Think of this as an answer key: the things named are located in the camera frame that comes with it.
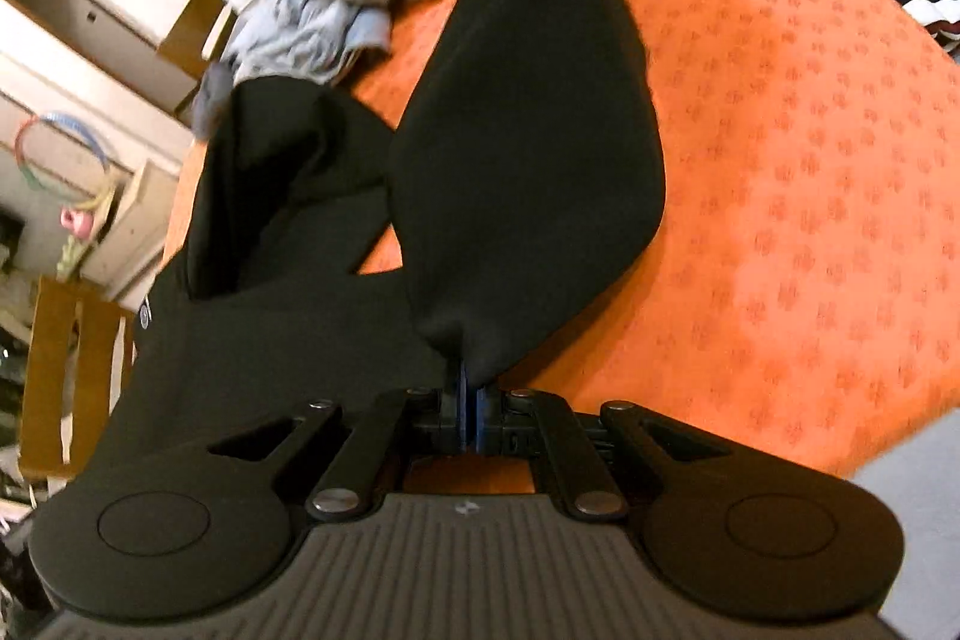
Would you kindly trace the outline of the black garment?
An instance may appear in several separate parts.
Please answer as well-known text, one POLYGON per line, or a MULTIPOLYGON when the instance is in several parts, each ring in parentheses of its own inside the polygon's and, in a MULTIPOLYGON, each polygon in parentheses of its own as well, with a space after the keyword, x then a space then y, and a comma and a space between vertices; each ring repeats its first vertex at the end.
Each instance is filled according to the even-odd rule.
POLYGON ((664 202, 625 0, 457 0, 397 127, 245 81, 93 466, 308 401, 488 385, 633 265, 664 202))

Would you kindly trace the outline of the right wooden chair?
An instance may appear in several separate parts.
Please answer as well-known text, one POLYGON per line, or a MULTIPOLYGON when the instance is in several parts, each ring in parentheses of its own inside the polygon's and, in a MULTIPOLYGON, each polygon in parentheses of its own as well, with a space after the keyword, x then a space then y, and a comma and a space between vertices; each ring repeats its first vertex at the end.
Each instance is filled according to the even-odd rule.
POLYGON ((133 333, 135 315, 96 287, 39 280, 21 408, 26 479, 71 479, 86 468, 132 377, 133 333))

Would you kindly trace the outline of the wooden chair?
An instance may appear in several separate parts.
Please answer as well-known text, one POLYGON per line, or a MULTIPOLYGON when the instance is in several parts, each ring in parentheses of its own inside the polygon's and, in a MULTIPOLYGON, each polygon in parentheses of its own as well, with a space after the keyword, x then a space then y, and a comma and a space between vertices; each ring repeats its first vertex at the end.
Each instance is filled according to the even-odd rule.
POLYGON ((133 333, 135 315, 96 287, 39 280, 21 408, 26 479, 71 479, 86 468, 132 377, 133 333))
POLYGON ((238 15, 228 0, 189 0, 158 53, 190 78, 200 80, 223 53, 238 15))

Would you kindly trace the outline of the light grey crumpled garment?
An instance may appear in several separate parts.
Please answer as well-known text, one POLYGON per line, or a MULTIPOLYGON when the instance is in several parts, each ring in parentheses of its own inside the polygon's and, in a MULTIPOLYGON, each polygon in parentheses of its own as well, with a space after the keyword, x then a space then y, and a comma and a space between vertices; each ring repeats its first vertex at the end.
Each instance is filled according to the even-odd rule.
POLYGON ((257 0, 208 65, 190 109, 192 133, 208 142, 242 81, 285 76, 336 85, 364 52, 387 52, 391 15, 347 0, 257 0))

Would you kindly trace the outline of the colourful hula hoop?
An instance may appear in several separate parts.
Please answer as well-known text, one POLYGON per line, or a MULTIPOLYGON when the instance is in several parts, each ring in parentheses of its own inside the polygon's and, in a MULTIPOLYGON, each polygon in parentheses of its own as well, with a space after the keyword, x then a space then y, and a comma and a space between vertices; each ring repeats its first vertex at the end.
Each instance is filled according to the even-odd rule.
POLYGON ((116 185, 116 167, 98 135, 66 113, 28 117, 14 133, 13 156, 26 184, 64 205, 89 208, 116 185))

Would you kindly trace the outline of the left wooden chair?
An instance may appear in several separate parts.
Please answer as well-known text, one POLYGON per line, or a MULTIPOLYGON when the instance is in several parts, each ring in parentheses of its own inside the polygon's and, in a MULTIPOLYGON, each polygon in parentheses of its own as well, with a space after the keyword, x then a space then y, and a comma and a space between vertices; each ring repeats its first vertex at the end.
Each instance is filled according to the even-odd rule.
POLYGON ((190 78, 200 80, 223 53, 238 15, 228 0, 189 0, 158 53, 190 78))

